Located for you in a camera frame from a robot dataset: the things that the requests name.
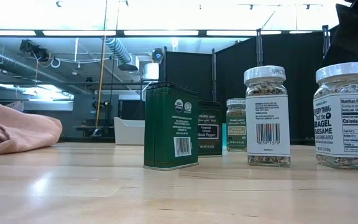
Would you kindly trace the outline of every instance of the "nutrition facts label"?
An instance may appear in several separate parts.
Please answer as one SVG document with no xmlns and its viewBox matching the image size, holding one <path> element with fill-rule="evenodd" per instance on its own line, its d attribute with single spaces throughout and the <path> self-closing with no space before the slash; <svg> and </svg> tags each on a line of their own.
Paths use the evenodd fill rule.
<svg viewBox="0 0 358 224">
<path fill-rule="evenodd" d="M 358 98 L 341 98 L 344 152 L 358 152 Z"/>
</svg>

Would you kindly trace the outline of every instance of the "dark green tin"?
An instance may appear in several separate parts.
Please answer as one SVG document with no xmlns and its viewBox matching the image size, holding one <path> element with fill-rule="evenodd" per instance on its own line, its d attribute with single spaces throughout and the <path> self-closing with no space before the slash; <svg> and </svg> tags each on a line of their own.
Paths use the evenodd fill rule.
<svg viewBox="0 0 358 224">
<path fill-rule="evenodd" d="M 198 102 L 198 156 L 222 156 L 222 105 Z"/>
<path fill-rule="evenodd" d="M 171 82 L 149 85 L 144 167 L 173 170 L 198 164 L 198 93 Z"/>
</svg>

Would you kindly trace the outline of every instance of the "green label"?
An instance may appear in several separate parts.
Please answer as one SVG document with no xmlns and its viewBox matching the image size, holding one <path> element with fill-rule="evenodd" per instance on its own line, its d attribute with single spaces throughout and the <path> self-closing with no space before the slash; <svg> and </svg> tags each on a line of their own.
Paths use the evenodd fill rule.
<svg viewBox="0 0 358 224">
<path fill-rule="evenodd" d="M 219 110 L 200 109 L 198 116 L 198 154 L 200 156 L 222 154 L 219 113 Z"/>
<path fill-rule="evenodd" d="M 244 147 L 247 145 L 247 126 L 245 115 L 226 116 L 227 146 Z"/>
</svg>

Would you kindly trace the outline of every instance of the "glass spice jar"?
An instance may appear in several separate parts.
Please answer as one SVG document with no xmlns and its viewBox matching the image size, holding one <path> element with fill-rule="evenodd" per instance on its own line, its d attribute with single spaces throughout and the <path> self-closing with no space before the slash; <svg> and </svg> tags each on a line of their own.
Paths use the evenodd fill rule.
<svg viewBox="0 0 358 224">
<path fill-rule="evenodd" d="M 291 163 L 285 70 L 262 66 L 244 73 L 247 85 L 248 163 L 289 167 Z"/>
<path fill-rule="evenodd" d="M 314 138 L 318 164 L 358 169 L 358 62 L 316 72 Z"/>
<path fill-rule="evenodd" d="M 229 152 L 246 152 L 246 100 L 229 99 L 226 105 L 227 150 Z"/>
</svg>

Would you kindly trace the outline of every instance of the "white container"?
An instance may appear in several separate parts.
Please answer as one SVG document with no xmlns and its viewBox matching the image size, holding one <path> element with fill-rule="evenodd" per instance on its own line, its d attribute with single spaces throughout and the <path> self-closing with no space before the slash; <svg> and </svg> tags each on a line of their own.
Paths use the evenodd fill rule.
<svg viewBox="0 0 358 224">
<path fill-rule="evenodd" d="M 288 167 L 291 163 L 285 79 L 285 69 L 279 66 L 255 67 L 244 73 L 250 165 Z"/>
<path fill-rule="evenodd" d="M 358 169 L 358 62 L 320 68 L 314 94 L 318 164 Z"/>
</svg>

